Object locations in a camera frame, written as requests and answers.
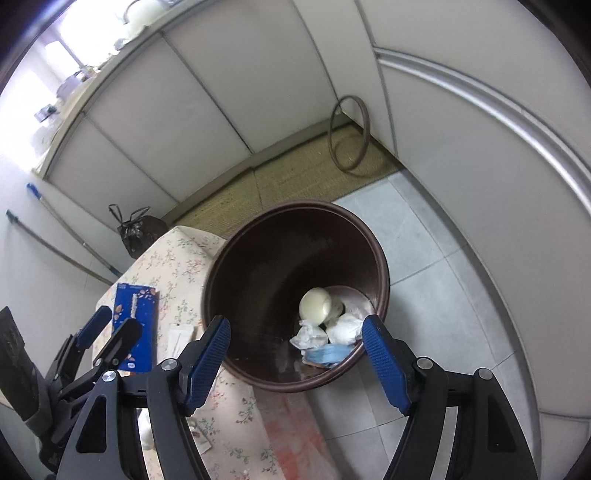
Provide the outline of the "dark brown trash bucket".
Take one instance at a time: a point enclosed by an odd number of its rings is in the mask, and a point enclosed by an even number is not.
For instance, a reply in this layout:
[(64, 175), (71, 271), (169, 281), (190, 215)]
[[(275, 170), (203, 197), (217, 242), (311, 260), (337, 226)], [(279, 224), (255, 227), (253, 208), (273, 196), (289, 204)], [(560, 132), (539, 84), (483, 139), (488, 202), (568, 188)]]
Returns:
[(365, 349), (356, 343), (329, 369), (305, 365), (290, 345), (301, 297), (315, 287), (345, 287), (385, 318), (390, 285), (384, 250), (358, 216), (328, 202), (294, 201), (260, 213), (222, 245), (207, 272), (201, 316), (228, 319), (223, 365), (230, 374), (270, 392), (304, 392), (344, 375)]

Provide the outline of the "white snack wrapper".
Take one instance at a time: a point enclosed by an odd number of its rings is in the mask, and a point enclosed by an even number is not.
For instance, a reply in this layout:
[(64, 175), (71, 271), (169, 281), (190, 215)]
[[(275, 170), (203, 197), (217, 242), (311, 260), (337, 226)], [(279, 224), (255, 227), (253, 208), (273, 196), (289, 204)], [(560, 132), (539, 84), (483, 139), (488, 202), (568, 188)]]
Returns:
[(192, 435), (195, 446), (197, 447), (198, 453), (202, 455), (211, 450), (211, 442), (209, 442), (204, 432), (202, 432), (199, 428), (197, 419), (189, 417), (186, 419), (186, 422), (189, 428), (189, 432)]

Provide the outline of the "white tissue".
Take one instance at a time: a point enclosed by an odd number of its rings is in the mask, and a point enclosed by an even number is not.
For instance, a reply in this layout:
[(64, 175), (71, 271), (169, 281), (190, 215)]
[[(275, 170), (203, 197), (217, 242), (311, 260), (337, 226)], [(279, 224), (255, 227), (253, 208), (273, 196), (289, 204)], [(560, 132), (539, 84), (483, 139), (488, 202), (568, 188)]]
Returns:
[(352, 345), (362, 338), (363, 320), (345, 313), (329, 320), (325, 326), (329, 342), (339, 345)]

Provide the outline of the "white floral paper cup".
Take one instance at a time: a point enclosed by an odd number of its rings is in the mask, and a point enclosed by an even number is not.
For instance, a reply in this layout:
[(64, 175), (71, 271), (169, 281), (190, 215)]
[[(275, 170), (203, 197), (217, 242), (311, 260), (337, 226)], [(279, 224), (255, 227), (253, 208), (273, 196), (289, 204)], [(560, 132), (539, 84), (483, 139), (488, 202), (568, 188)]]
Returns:
[(312, 288), (301, 298), (298, 313), (301, 320), (314, 326), (320, 326), (338, 318), (345, 312), (342, 301), (332, 296), (327, 289)]

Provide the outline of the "white paper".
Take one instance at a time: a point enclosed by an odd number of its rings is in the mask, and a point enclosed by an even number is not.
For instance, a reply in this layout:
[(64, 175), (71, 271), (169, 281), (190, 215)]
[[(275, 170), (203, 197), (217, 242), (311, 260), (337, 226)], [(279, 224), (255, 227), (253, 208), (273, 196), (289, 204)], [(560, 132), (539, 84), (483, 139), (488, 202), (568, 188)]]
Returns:
[(308, 320), (301, 320), (297, 334), (290, 338), (290, 344), (301, 351), (321, 348), (328, 343), (329, 337), (325, 330)]

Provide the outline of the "floral tablecloth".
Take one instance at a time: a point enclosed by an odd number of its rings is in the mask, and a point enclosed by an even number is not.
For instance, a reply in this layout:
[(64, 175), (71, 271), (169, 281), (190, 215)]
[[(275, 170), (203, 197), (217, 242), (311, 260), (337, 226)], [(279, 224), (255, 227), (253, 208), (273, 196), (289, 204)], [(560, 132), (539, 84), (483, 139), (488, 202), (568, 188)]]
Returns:
[(264, 392), (228, 371), (235, 326), (201, 310), (214, 234), (176, 227), (100, 300), (114, 318), (97, 340), (125, 347), (98, 377), (66, 449), (62, 478), (335, 479), (338, 471), (307, 400)]

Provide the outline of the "blue handled mop pole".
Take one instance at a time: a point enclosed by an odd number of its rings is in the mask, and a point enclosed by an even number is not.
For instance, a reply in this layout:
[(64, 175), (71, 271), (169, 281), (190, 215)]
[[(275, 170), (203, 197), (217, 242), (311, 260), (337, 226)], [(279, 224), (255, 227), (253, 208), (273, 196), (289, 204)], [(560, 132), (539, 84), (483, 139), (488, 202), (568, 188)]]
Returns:
[(113, 275), (120, 277), (122, 273), (104, 259), (97, 251), (95, 251), (55, 210), (53, 205), (43, 196), (40, 190), (31, 182), (26, 185), (29, 192), (43, 205), (49, 214), (62, 226), (62, 228), (76, 240), (85, 250), (87, 250), (96, 260), (98, 260), (106, 269)]

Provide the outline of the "white paper leaflet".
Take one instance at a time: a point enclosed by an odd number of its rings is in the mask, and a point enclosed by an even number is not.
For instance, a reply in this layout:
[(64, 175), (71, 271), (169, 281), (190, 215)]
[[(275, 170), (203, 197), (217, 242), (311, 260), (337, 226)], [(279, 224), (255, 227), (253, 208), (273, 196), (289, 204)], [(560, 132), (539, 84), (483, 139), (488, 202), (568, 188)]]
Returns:
[(192, 325), (173, 325), (168, 329), (166, 358), (177, 358), (194, 339), (195, 327)]

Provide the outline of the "teal handled mop pole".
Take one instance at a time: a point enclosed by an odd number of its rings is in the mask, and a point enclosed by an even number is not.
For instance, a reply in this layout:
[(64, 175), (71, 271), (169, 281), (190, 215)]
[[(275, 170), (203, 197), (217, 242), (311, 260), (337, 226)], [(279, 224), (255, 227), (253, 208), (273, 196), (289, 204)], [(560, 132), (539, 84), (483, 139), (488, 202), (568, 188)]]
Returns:
[(58, 248), (56, 248), (51, 243), (47, 242), (45, 239), (43, 239), (42, 237), (40, 237), (37, 233), (35, 233), (32, 229), (30, 229), (27, 225), (25, 225), (19, 219), (19, 217), (17, 215), (15, 215), (11, 210), (7, 210), (5, 212), (5, 215), (6, 215), (7, 219), (9, 220), (9, 222), (12, 225), (15, 225), (15, 226), (19, 227), (23, 232), (25, 232), (35, 242), (37, 242), (38, 244), (40, 244), (41, 246), (43, 246), (45, 249), (47, 249), (48, 251), (50, 251), (51, 253), (53, 253), (54, 255), (56, 255), (61, 260), (65, 261), (69, 265), (75, 267), (76, 269), (82, 271), (86, 275), (92, 277), (93, 279), (95, 279), (95, 280), (97, 280), (97, 281), (99, 281), (99, 282), (101, 282), (101, 283), (103, 283), (105, 285), (110, 286), (110, 285), (113, 284), (113, 282), (110, 281), (109, 279), (104, 278), (103, 276), (99, 275), (98, 273), (94, 272), (93, 270), (85, 267), (81, 263), (77, 262), (76, 260), (74, 260), (70, 256), (68, 256), (65, 253), (63, 253), (61, 250), (59, 250)]

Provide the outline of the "blue cookie box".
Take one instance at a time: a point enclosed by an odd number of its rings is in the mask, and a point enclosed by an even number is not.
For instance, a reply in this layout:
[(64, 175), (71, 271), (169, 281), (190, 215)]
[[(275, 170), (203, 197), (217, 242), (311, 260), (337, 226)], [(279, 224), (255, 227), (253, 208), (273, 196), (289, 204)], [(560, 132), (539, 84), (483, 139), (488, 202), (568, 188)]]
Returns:
[(112, 325), (118, 329), (132, 319), (140, 326), (140, 335), (120, 370), (134, 374), (149, 372), (155, 360), (155, 331), (158, 316), (158, 292), (154, 287), (118, 283), (115, 291)]

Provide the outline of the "purple electric kettle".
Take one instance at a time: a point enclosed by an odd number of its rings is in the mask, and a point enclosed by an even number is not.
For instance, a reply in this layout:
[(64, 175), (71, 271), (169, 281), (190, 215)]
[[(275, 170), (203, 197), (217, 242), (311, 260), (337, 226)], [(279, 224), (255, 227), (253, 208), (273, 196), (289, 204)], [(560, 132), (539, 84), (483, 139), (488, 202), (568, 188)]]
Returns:
[(71, 94), (84, 82), (86, 76), (81, 72), (76, 72), (74, 75), (67, 77), (56, 91), (56, 97), (62, 101), (66, 101)]

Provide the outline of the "green floor mat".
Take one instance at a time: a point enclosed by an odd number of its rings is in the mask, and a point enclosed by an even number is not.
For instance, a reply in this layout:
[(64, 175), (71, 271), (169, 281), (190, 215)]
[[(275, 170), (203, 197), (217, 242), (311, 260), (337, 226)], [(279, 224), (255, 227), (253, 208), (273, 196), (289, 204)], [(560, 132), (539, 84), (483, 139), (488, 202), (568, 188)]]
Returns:
[(342, 172), (339, 165), (351, 166), (362, 152), (362, 128), (344, 115), (335, 119), (331, 135), (328, 127), (327, 120), (315, 123), (252, 155), (173, 207), (163, 220), (226, 238), (267, 208), (293, 200), (335, 201), (402, 169), (372, 139), (360, 164)]

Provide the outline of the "black garbage bag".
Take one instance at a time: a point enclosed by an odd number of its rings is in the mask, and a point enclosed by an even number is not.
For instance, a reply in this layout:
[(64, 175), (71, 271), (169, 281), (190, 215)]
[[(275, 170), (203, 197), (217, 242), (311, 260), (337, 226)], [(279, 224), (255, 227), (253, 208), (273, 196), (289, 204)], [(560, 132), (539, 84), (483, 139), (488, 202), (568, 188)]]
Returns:
[(108, 209), (119, 223), (117, 232), (127, 253), (134, 260), (137, 260), (169, 230), (168, 225), (162, 219), (148, 214), (150, 206), (133, 211), (127, 220), (123, 218), (117, 204), (110, 204)]

